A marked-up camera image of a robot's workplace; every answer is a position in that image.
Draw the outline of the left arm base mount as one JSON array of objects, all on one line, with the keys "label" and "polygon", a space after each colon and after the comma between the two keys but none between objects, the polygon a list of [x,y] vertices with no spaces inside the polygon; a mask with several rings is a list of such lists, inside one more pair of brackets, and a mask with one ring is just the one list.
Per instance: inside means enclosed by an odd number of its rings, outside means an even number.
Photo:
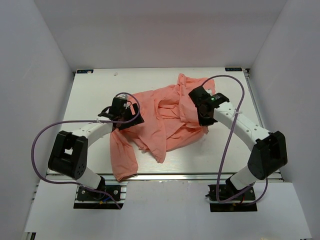
[{"label": "left arm base mount", "polygon": [[83,186],[76,189],[73,208],[81,210],[120,210],[126,199],[127,182],[120,183],[115,180],[106,180],[105,193],[93,192]]}]

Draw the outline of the salmon pink jacket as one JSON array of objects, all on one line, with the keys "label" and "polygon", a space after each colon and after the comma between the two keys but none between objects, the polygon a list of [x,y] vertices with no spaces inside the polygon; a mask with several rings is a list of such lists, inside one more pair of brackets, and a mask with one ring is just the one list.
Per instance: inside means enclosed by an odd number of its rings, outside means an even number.
[{"label": "salmon pink jacket", "polygon": [[190,145],[208,133],[206,126],[199,125],[197,109],[189,97],[189,93],[200,85],[216,92],[214,80],[191,78],[181,73],[177,84],[134,95],[140,103],[144,122],[127,129],[116,129],[109,138],[110,163],[117,181],[138,172],[130,141],[162,164],[167,152]]}]

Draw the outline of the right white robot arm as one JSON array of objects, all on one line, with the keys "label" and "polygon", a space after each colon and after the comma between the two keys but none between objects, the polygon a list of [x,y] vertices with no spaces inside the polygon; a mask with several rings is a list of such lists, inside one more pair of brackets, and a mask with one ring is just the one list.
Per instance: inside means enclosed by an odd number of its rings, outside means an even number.
[{"label": "right white robot arm", "polygon": [[222,93],[209,94],[203,86],[189,94],[194,103],[200,126],[222,123],[250,150],[247,165],[226,181],[226,195],[236,200],[244,188],[258,180],[264,180],[288,163],[286,138],[280,131],[270,132],[236,111]]}]

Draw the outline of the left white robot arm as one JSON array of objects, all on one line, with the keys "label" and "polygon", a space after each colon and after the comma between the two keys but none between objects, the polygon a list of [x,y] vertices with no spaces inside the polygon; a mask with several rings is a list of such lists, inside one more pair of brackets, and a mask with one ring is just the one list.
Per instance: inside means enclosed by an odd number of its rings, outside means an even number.
[{"label": "left white robot arm", "polygon": [[99,200],[105,196],[105,180],[87,167],[88,148],[115,130],[124,130],[142,124],[141,106],[128,99],[128,95],[116,95],[110,106],[105,107],[97,119],[74,131],[60,131],[48,160],[48,168],[70,177],[88,193]]}]

